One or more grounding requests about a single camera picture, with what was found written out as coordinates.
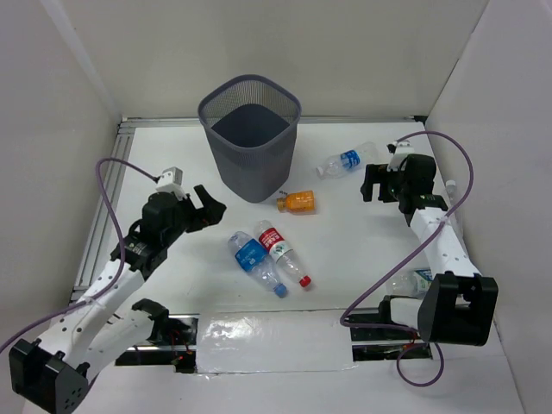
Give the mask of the orange juice bottle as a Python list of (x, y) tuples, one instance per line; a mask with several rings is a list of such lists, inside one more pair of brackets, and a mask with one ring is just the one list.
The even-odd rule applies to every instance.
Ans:
[(280, 212), (311, 213), (316, 210), (314, 191), (299, 191), (289, 193), (277, 199), (277, 209)]

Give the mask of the blue label plastic bottle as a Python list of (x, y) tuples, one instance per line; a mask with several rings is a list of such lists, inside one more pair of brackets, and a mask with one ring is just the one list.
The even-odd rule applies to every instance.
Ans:
[(230, 253), (242, 271), (278, 298), (287, 296), (275, 262), (261, 244), (248, 233), (237, 231), (228, 240)]

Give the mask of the crushed bottle green label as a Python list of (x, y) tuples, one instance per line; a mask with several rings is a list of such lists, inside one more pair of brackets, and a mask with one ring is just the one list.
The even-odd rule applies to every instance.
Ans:
[(423, 298), (433, 281), (429, 268), (421, 268), (393, 275), (386, 282), (386, 291), (390, 295), (411, 298)]

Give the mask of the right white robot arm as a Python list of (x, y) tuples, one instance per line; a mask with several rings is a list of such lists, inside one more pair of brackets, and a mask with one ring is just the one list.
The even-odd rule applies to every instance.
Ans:
[(449, 207), (433, 192), (436, 163), (427, 155), (410, 154), (397, 165), (370, 164), (361, 186), (364, 201), (373, 197), (398, 203), (398, 209), (424, 250), (433, 280), (422, 298), (387, 296), (380, 304), (376, 327), (386, 338), (405, 327), (426, 342), (483, 346), (492, 325), (499, 288), (484, 277), (465, 254), (446, 216)]

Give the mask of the red label plastic bottle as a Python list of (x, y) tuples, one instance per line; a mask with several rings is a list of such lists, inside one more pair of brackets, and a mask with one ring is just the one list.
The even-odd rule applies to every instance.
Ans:
[(296, 251), (285, 237), (268, 220), (262, 220), (255, 225), (255, 238), (269, 253), (279, 270), (296, 281), (302, 288), (311, 286), (311, 277), (304, 264), (298, 258)]

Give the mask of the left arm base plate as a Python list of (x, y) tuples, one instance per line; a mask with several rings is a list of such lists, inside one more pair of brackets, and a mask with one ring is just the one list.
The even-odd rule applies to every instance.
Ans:
[(169, 327), (157, 342), (139, 342), (115, 361), (116, 367), (164, 367), (175, 373), (197, 372), (198, 315), (170, 315)]

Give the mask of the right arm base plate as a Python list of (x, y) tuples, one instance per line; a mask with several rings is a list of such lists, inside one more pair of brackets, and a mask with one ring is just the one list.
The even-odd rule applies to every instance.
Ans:
[[(382, 322), (375, 309), (355, 311), (346, 319), (352, 324)], [(395, 329), (349, 328), (352, 342), (352, 358), (361, 361), (395, 361), (407, 345), (421, 343), (419, 337)], [(432, 359), (430, 348), (417, 348), (407, 353), (403, 359)]]

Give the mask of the aluminium frame rail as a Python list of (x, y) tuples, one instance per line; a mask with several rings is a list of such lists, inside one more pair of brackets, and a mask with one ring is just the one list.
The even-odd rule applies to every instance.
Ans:
[[(299, 122), (299, 128), (304, 129), (306, 125), (373, 125), (385, 124), (390, 128), (393, 124), (409, 123), (424, 129), (427, 116), (406, 116), (406, 117), (365, 117), (365, 116), (307, 116)], [(117, 127), (115, 146), (112, 155), (116, 158), (127, 159), (130, 154), (135, 131), (143, 129), (161, 128), (198, 128), (200, 122), (192, 117), (162, 117), (162, 118), (125, 118)], [(111, 203), (118, 201), (122, 189), (124, 168), (122, 166), (110, 166), (106, 174), (105, 188), (109, 193)], [(88, 289), (95, 276), (95, 265), (100, 255), (101, 247), (110, 238), (111, 224), (107, 209), (103, 202), (97, 205), (93, 224), (85, 245), (85, 251), (80, 263), (77, 278), (72, 288), (70, 301), (73, 303)]]

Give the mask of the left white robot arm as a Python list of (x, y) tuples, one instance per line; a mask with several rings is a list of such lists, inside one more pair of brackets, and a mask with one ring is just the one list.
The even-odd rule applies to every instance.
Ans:
[(129, 228), (96, 281), (76, 302), (76, 310), (34, 341), (19, 339), (9, 350), (13, 391), (48, 413), (72, 413), (99, 373), (128, 348), (141, 342), (166, 342), (172, 328), (186, 330), (168, 309), (142, 298), (124, 302), (166, 260), (168, 249), (184, 234), (220, 223), (226, 211), (202, 185), (194, 188), (202, 205), (187, 195), (156, 192), (141, 218)]

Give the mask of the clear bottle blue label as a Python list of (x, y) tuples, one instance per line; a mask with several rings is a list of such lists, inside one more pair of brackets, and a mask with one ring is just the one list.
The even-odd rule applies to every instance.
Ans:
[(317, 166), (315, 171), (320, 179), (339, 179), (361, 166), (375, 162), (378, 158), (378, 149), (374, 143), (368, 141), (343, 153), (330, 156)]

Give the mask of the clear bottle white cap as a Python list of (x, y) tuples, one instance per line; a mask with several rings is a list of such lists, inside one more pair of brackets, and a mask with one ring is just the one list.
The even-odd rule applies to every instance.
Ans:
[(444, 186), (443, 198), (448, 204), (448, 207), (452, 209), (459, 199), (459, 192), (457, 184), (454, 180), (447, 180)]

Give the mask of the grey mesh waste bin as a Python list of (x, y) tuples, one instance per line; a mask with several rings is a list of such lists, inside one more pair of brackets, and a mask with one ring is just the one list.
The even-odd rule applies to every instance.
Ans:
[(198, 119), (232, 192), (260, 203), (287, 181), (301, 112), (293, 94), (257, 74), (232, 78), (203, 98)]

